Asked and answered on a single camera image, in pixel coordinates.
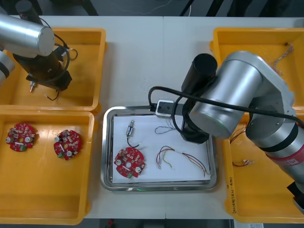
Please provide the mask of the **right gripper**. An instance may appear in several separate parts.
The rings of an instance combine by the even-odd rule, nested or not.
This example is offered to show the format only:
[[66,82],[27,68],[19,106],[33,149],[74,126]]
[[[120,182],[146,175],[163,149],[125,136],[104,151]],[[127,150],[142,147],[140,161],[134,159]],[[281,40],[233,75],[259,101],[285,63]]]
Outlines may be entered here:
[[183,139],[191,143],[203,144],[209,139],[209,134],[197,127],[190,119],[188,113],[183,113],[181,131]]

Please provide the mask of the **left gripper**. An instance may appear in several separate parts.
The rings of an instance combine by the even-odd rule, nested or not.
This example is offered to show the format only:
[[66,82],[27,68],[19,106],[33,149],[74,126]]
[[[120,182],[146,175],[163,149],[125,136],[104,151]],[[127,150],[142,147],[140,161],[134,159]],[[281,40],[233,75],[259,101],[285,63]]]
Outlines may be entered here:
[[70,82],[72,81],[72,77],[71,77],[70,73],[68,71],[66,71],[63,74],[63,76],[61,76],[59,79],[50,81],[50,82],[37,80],[30,75],[27,75],[26,80],[32,81],[32,82],[42,85],[42,86],[46,86],[46,87],[55,89],[57,91],[64,91],[68,88]]

